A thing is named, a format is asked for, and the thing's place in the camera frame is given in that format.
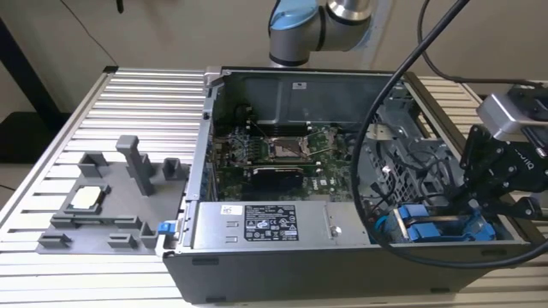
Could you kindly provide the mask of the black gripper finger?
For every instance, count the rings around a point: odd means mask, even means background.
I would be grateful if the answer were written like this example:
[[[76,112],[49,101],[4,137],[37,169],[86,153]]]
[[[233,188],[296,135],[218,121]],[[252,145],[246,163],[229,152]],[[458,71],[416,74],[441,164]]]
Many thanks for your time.
[[[508,192],[504,183],[512,172],[508,170],[510,164],[504,162],[505,145],[493,138],[484,126],[472,125],[460,158],[462,185],[450,194],[453,210],[466,211],[470,200],[484,204]]]
[[[540,202],[534,198],[521,197],[513,203],[492,198],[477,203],[482,212],[530,221],[546,221],[546,209],[541,208]]]

